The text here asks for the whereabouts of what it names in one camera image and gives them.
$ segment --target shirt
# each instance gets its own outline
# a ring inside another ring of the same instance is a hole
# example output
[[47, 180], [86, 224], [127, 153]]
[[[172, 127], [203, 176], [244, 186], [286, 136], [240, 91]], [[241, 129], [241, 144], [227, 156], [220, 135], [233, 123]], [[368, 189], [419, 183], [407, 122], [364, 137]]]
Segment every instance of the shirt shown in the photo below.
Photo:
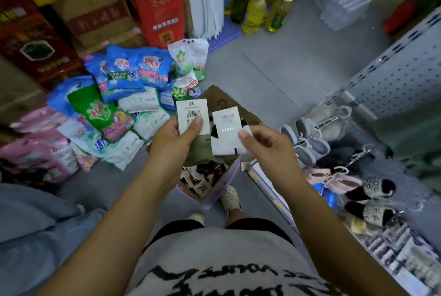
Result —
[[344, 295], [296, 248], [268, 231], [201, 228], [165, 236], [142, 254], [129, 296]]

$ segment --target black shorts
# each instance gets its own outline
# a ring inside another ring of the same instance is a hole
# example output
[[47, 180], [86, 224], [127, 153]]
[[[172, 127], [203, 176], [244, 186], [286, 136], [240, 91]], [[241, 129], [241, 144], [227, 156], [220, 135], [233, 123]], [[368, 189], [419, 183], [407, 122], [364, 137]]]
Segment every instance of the black shorts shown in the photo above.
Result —
[[[165, 226], [163, 226], [158, 233], [153, 237], [152, 241], [144, 248], [144, 252], [152, 243], [161, 239], [162, 237], [171, 235], [178, 232], [186, 232], [191, 230], [196, 230], [198, 228], [203, 228], [204, 226], [198, 221], [192, 219], [185, 219], [182, 221], [173, 221]], [[272, 221], [268, 221], [263, 218], [243, 218], [238, 221], [232, 222], [226, 227], [228, 230], [252, 230], [252, 231], [268, 231], [274, 233], [275, 235], [282, 237], [291, 245], [294, 246], [288, 235], [279, 228]]]

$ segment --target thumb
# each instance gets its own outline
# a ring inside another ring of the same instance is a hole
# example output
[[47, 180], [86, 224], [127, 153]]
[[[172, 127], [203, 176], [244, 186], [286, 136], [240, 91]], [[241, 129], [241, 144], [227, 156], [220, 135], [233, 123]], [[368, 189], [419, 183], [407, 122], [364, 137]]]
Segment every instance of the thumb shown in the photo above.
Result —
[[184, 140], [188, 145], [190, 145], [191, 142], [193, 142], [196, 139], [196, 137], [199, 135], [199, 132], [201, 132], [202, 124], [203, 124], [202, 117], [201, 116], [195, 117], [193, 122], [191, 122], [190, 126], [187, 128], [187, 130], [180, 136], [181, 139]]
[[249, 150], [256, 158], [264, 151], [265, 147], [262, 146], [256, 138], [251, 136], [248, 132], [242, 130], [239, 132], [239, 139], [243, 146]]

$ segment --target barcode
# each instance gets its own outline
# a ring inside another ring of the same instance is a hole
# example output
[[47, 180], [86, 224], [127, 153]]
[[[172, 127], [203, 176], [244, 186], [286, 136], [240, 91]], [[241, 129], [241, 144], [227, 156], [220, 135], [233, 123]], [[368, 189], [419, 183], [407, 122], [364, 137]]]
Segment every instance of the barcode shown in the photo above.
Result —
[[201, 110], [187, 110], [187, 118], [201, 116]]

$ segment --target forearm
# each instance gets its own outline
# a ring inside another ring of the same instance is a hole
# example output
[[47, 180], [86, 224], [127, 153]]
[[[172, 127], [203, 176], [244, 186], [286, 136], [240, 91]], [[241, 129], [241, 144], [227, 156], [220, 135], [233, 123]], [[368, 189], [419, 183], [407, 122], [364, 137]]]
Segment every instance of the forearm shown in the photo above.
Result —
[[94, 232], [37, 296], [119, 296], [133, 274], [156, 220], [162, 194], [148, 166], [124, 191]]
[[407, 295], [302, 176], [284, 193], [320, 276], [349, 295]]

